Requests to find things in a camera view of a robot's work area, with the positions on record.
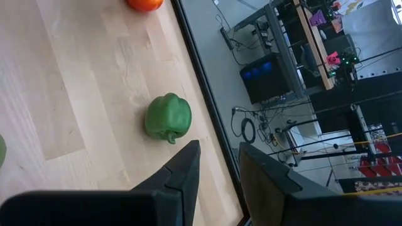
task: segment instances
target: pink object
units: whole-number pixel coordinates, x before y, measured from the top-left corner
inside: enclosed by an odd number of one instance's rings
[[[327,22],[327,20],[325,20],[324,15],[322,14],[321,9],[318,10],[310,19],[310,24],[312,26],[318,26],[320,24],[324,24]]]
[[[327,62],[330,65],[340,64],[340,59],[338,58],[338,52],[335,51],[333,54],[327,56]]]

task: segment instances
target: black frame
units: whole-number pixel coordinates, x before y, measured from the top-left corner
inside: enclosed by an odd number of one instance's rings
[[[220,148],[222,149],[225,162],[237,194],[237,198],[239,199],[239,203],[243,211],[244,216],[237,225],[251,225],[250,214],[248,212],[246,201],[244,199],[244,194],[240,184],[239,165],[236,161],[234,153],[232,152],[231,144],[227,138],[227,133],[224,129],[219,111],[217,110],[216,101],[214,95],[212,94],[209,81],[204,70],[204,66],[202,65],[202,61],[197,46],[195,44],[195,40],[190,25],[188,23],[182,2],[181,0],[171,0],[171,4],[176,14],[180,31],[182,32],[183,39],[186,44],[188,54],[190,55],[190,59],[195,74],[197,76],[198,83],[201,87],[202,95],[204,96],[204,100],[208,108],[209,116],[212,119],[212,124],[214,125]]]

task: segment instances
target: desk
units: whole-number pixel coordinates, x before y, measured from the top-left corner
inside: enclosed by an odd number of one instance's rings
[[[253,24],[256,25],[257,19],[265,16],[269,27],[272,31],[273,38],[278,46],[283,59],[283,74],[285,76],[286,82],[290,89],[293,90],[292,94],[286,95],[284,99],[291,100],[295,98],[302,98],[306,95],[311,95],[323,90],[330,90],[334,87],[334,79],[328,78],[328,73],[330,66],[325,62],[327,58],[327,52],[325,51],[324,45],[322,43],[320,33],[318,28],[315,26],[310,26],[308,18],[311,17],[311,12],[300,4],[300,0],[293,0],[293,4],[296,7],[297,16],[301,21],[303,30],[307,37],[308,44],[312,49],[314,59],[316,61],[318,71],[320,73],[323,87],[312,87],[309,89],[304,88],[303,82],[301,81],[301,76],[298,74],[298,67],[291,55],[290,47],[286,43],[285,37],[283,36],[283,30],[281,28],[279,19],[275,12],[275,7],[282,4],[283,0],[274,0],[272,3],[265,5],[260,10],[256,11],[234,27],[234,31],[239,31],[243,27]]]

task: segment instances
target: light wood surface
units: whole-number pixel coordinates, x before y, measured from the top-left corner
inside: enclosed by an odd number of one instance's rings
[[[331,66],[327,63],[328,55],[322,42],[320,32],[318,31],[318,28],[316,26],[311,26],[310,22],[306,19],[306,17],[304,17],[303,11],[306,13],[307,18],[311,18],[312,14],[309,10],[300,5],[300,0],[293,0],[293,4],[296,6],[297,15],[300,18],[300,22],[306,34],[308,44],[312,49],[315,62],[318,65],[318,71],[320,72],[324,87],[326,90],[330,90],[334,87],[334,79],[327,77],[326,72],[330,71]]]
[[[157,96],[188,100],[176,145],[143,133]],[[192,139],[201,144],[194,225],[242,218],[171,2],[0,0],[0,203],[29,190],[128,190]]]

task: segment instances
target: green bell pepper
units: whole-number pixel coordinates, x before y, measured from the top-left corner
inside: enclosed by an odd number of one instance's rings
[[[6,159],[6,142],[0,135],[0,167],[1,165],[3,165],[5,159]]]
[[[185,99],[169,93],[157,97],[149,105],[145,115],[147,135],[175,144],[176,138],[184,136],[191,124],[191,109]]]

